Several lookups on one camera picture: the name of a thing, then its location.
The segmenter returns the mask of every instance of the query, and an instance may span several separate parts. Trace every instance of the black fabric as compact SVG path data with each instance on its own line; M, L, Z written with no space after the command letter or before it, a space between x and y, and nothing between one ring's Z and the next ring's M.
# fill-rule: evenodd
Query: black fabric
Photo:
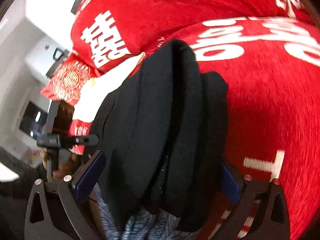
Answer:
M90 131L99 143L84 155L108 155L98 184L119 232L141 206L181 218L179 230L201 228L224 150L226 92L217 73L201 76L192 50L173 40L107 95Z

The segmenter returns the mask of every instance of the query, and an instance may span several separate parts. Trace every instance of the blue patterned fabric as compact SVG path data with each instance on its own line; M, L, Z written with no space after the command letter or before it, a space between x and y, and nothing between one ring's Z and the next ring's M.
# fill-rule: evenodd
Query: blue patterned fabric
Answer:
M200 230L189 233L176 230L180 219L159 210L159 214L151 215L147 210L141 210L130 217L122 234L116 231L112 216L107 204L101 197L99 185L96 184L93 192L96 195L105 236L108 240L193 240Z

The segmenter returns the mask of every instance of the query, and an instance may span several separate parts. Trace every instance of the embroidered pattern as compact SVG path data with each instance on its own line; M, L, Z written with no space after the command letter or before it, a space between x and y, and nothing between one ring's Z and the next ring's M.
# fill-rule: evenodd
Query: embroidered pattern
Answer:
M71 102L80 98L80 90L89 79L90 68L78 61L63 64L52 78L54 95Z

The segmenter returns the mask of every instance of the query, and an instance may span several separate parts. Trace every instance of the white cabinet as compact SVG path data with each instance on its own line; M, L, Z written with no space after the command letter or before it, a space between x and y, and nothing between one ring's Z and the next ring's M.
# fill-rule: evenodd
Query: white cabinet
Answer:
M44 36L26 57L26 63L29 66L32 75L43 85L47 85L50 81L50 79L46 77L46 73L51 68L52 64L55 63L53 54L56 48L64 51L64 48L57 42L48 36Z

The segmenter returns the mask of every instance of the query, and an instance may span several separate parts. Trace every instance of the red pillow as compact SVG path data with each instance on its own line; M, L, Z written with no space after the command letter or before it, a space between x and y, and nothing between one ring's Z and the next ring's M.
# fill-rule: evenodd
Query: red pillow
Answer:
M74 106L80 98L80 90L84 83L99 76L97 69L85 64L72 53L40 93L53 101L64 100Z
M312 23L299 0L83 0L71 38L81 58L106 73L186 26L241 16Z

